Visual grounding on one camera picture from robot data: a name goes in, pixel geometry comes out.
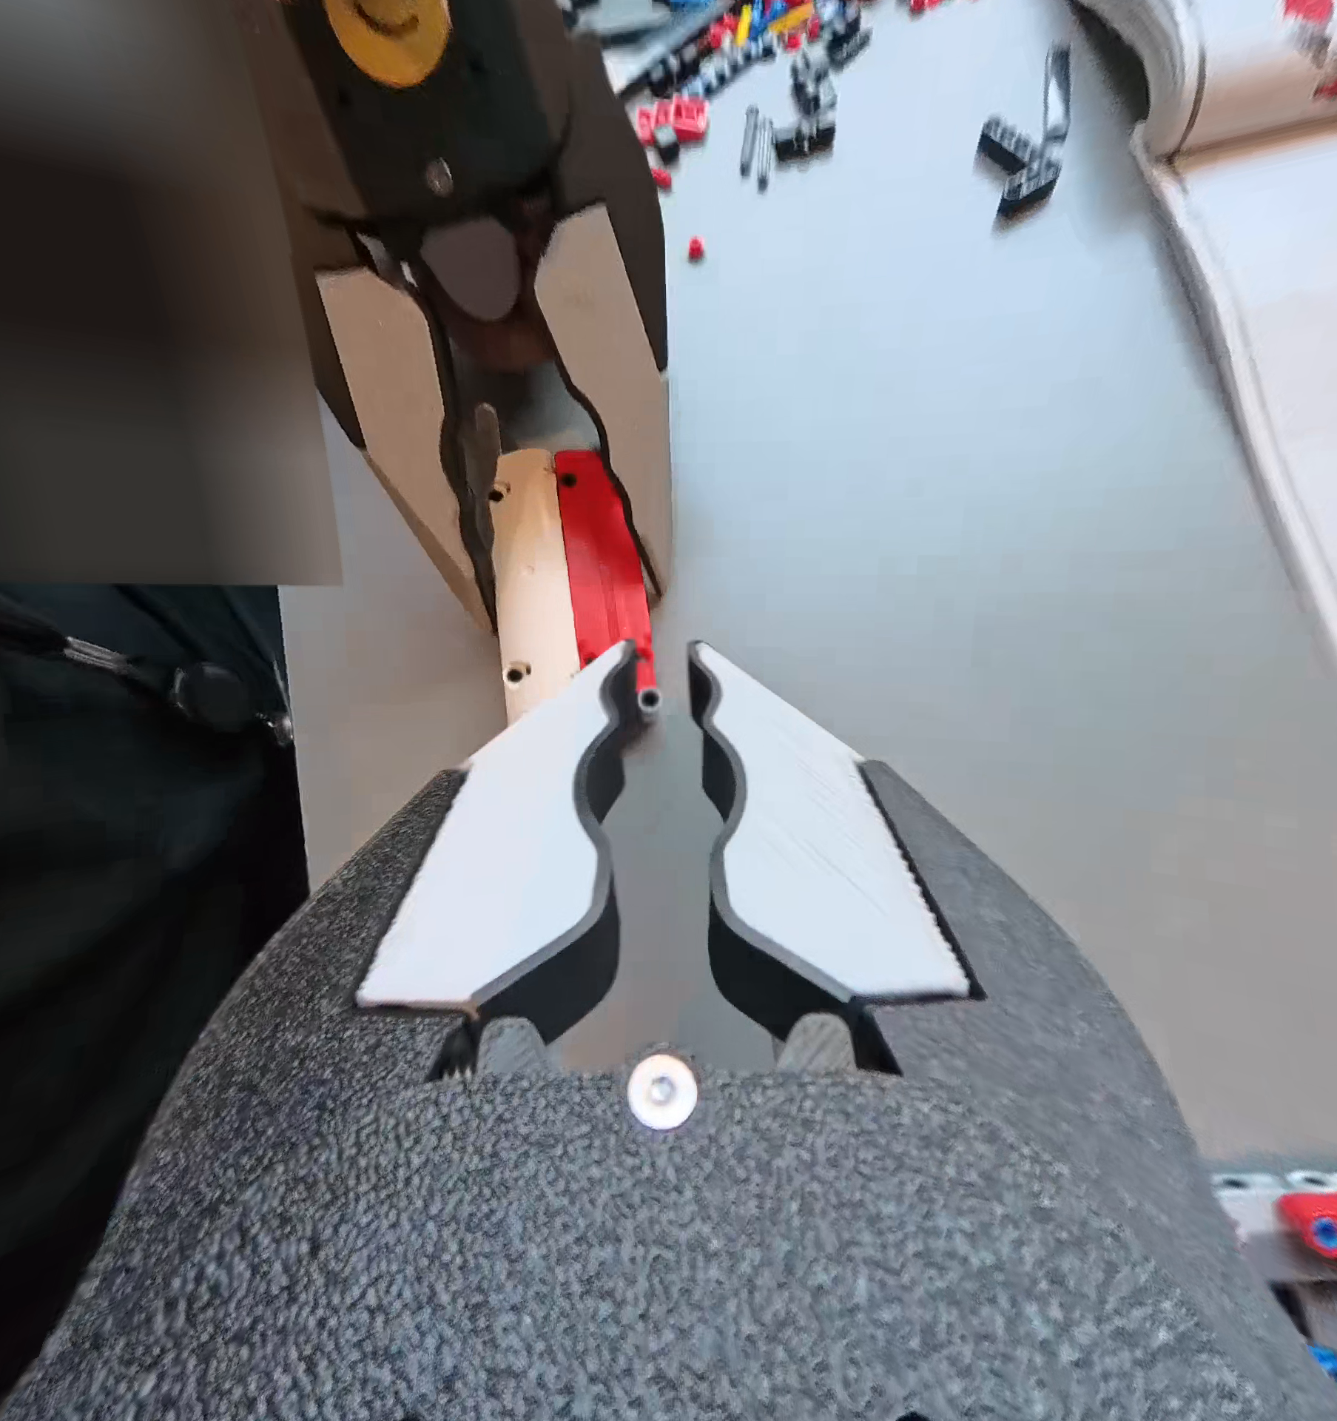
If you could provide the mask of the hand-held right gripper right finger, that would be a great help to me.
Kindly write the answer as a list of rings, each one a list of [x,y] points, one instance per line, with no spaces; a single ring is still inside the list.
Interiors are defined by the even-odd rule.
[[[702,789],[720,819],[708,953],[720,996],[783,1044],[825,1014],[856,1044],[871,1010],[964,1002],[956,934],[865,760],[705,641],[688,646]]]

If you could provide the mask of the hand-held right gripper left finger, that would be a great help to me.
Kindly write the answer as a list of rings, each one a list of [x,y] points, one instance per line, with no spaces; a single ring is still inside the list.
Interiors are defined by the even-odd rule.
[[[518,1017],[552,1044],[603,1002],[620,960],[603,820],[640,726],[637,663],[614,644],[460,768],[360,1010]]]

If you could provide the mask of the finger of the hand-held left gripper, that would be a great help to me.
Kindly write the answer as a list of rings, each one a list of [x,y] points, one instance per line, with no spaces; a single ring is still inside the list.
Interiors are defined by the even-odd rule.
[[[674,567],[669,381],[648,339],[606,204],[554,224],[532,295],[562,382],[594,426],[654,607]]]
[[[458,446],[426,313],[367,268],[323,271],[315,284],[364,461],[457,603],[491,632],[461,535]]]

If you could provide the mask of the red and white toy panel assembly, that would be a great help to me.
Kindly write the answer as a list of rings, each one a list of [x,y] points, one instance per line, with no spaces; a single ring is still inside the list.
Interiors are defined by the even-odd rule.
[[[488,518],[506,723],[623,641],[634,646],[635,694],[659,688],[640,557],[600,455],[503,452],[495,412],[477,404],[466,476]]]

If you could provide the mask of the building instruction booklet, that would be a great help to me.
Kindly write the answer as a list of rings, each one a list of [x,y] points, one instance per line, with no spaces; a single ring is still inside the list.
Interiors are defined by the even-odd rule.
[[[1337,2],[1084,2],[1136,56],[1130,151],[1337,675]]]

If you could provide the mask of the grey desk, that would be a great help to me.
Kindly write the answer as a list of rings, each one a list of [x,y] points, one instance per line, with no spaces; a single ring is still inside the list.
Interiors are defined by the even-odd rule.
[[[620,973],[555,1056],[768,1059],[708,963],[702,638],[888,763],[1061,925],[1202,1156],[1337,1164],[1337,677],[1128,153],[1139,76],[1067,3],[867,23],[834,151],[765,193],[739,176],[748,103],[788,113],[768,62],[655,191],[666,706],[606,823]],[[1062,43],[1058,182],[999,224],[979,128],[1039,140]]]

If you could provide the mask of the pile of loose toy bricks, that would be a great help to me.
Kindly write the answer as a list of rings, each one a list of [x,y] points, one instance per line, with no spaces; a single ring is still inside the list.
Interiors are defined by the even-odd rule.
[[[629,122],[660,190],[682,151],[711,130],[712,99],[749,69],[783,62],[791,116],[776,128],[776,167],[810,162],[836,147],[836,77],[871,43],[862,3],[668,3],[665,26],[617,82],[634,100]]]

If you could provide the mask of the person's dark clothing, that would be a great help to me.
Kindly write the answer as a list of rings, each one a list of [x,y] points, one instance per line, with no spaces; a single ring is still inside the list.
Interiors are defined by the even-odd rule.
[[[0,1403],[307,894],[280,595],[0,583]]]

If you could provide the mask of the black angled toy beam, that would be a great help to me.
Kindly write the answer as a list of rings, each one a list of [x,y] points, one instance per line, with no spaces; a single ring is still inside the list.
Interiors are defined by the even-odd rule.
[[[1062,147],[1070,122],[1062,119],[1044,128],[1039,140],[1016,130],[1001,116],[990,116],[979,128],[976,154],[1002,177],[996,222],[1010,224],[1045,202],[1061,173]]]

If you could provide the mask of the black long flat tile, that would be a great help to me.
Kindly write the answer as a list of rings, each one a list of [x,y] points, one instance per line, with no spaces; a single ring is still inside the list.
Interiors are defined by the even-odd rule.
[[[1071,65],[1070,46],[1051,45],[1044,62],[1042,127],[1039,151],[1054,160],[1061,154],[1071,123]]]

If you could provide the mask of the toy car chassis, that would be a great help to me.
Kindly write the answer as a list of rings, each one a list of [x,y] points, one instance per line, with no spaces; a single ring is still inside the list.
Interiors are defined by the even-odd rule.
[[[1221,1170],[1210,1188],[1247,1265],[1337,1387],[1337,1168]]]

